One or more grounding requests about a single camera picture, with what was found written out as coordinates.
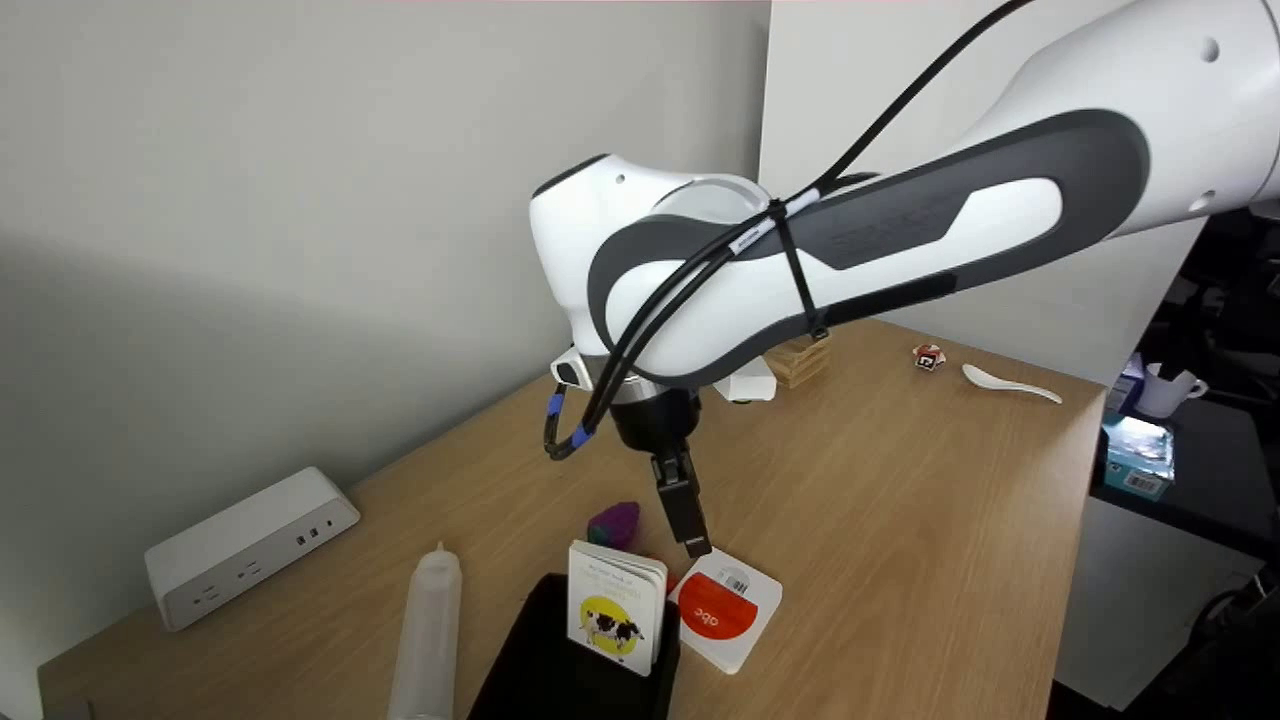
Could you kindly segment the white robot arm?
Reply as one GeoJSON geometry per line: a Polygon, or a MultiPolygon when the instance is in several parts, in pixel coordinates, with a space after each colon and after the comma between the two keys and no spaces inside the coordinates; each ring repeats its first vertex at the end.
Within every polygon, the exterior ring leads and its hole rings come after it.
{"type": "Polygon", "coordinates": [[[713,549],[687,437],[699,393],[769,347],[1021,275],[1113,235],[1280,193],[1280,0],[1127,0],[1021,65],[959,149],[831,161],[793,194],[596,151],[526,194],[571,343],[543,451],[600,428],[643,451],[674,544],[713,549]]]}

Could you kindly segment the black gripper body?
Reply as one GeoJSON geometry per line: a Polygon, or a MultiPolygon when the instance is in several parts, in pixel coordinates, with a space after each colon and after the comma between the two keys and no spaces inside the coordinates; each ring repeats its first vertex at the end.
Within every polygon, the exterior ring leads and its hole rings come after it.
{"type": "Polygon", "coordinates": [[[611,419],[620,441],[635,451],[654,451],[654,456],[685,451],[687,437],[699,425],[699,397],[671,386],[651,400],[615,404],[611,419]]]}

